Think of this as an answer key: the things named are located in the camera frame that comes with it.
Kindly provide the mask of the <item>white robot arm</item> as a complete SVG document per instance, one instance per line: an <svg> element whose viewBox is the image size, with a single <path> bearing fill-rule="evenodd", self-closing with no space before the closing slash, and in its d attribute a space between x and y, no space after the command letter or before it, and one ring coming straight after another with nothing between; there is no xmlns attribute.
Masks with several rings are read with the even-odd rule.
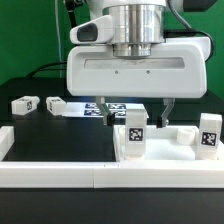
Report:
<svg viewBox="0 0 224 224"><path fill-rule="evenodd" d="M115 119L107 97L162 98L162 128L177 98L205 94L214 42L179 13L203 12L217 0L86 2L91 20L70 31L75 47L67 59L67 88L74 96L94 96L105 124Z"/></svg>

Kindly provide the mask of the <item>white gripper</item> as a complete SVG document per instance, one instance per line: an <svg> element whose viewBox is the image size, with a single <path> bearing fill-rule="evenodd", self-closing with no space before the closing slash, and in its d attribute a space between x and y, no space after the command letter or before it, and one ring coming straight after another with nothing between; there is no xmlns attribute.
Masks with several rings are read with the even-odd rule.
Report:
<svg viewBox="0 0 224 224"><path fill-rule="evenodd" d="M75 47L67 60L67 88L74 96L97 96L106 126L114 124L115 114L104 97L164 98L165 109L156 122L164 128L174 98L200 98L207 91L210 50L207 37L168 38L143 58L116 57L108 45Z"/></svg>

